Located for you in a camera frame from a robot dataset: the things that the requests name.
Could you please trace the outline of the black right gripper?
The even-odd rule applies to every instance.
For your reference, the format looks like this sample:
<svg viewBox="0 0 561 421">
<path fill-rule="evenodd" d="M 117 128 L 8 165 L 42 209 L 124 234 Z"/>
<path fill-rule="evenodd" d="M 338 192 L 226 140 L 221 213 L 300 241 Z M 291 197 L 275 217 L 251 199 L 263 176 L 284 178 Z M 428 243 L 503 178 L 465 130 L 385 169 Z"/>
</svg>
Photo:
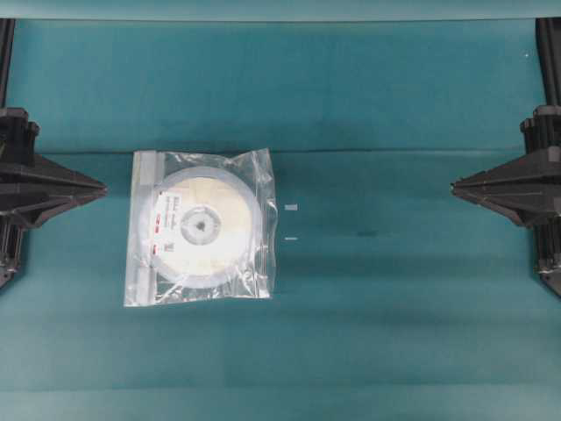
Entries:
<svg viewBox="0 0 561 421">
<path fill-rule="evenodd" d="M 525 155 L 454 182 L 451 193 L 513 224 L 532 227 L 536 272 L 560 292 L 560 107 L 541 105 L 523 120 Z M 514 192 L 515 188 L 524 188 Z"/>
</svg>

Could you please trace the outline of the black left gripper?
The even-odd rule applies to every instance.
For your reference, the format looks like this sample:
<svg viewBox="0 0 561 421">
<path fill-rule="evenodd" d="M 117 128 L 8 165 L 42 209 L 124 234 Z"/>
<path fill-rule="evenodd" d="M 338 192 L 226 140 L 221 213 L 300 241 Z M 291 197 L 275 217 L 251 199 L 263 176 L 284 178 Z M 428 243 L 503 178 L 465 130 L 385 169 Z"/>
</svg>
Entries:
<svg viewBox="0 0 561 421">
<path fill-rule="evenodd" d="M 1 286 L 20 268 L 26 228 L 39 228 L 65 211 L 106 195 L 107 187 L 34 152 L 39 126 L 23 108 L 1 109 Z M 22 184 L 93 189 L 91 193 L 49 196 L 24 192 Z"/>
</svg>

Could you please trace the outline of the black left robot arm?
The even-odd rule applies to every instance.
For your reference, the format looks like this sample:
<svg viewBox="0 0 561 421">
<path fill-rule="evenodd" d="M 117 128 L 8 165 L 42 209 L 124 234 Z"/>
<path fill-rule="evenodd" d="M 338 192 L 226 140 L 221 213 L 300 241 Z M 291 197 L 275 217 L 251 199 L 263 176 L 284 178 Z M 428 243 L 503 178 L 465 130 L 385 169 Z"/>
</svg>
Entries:
<svg viewBox="0 0 561 421">
<path fill-rule="evenodd" d="M 107 194 L 107 187 L 35 152 L 39 126 L 6 105 L 15 20 L 1 20 L 1 286 L 21 266 L 25 234 Z"/>
</svg>

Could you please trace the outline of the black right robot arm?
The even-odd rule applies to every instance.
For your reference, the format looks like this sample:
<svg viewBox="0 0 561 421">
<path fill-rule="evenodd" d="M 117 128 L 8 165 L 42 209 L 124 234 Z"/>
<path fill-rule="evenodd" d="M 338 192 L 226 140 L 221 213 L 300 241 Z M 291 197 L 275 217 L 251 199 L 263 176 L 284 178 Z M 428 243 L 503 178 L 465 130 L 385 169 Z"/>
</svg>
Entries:
<svg viewBox="0 0 561 421">
<path fill-rule="evenodd" d="M 536 20 L 536 46 L 546 104 L 520 124 L 525 154 L 461 178 L 451 193 L 530 229 L 536 272 L 560 295 L 560 19 Z"/>
</svg>

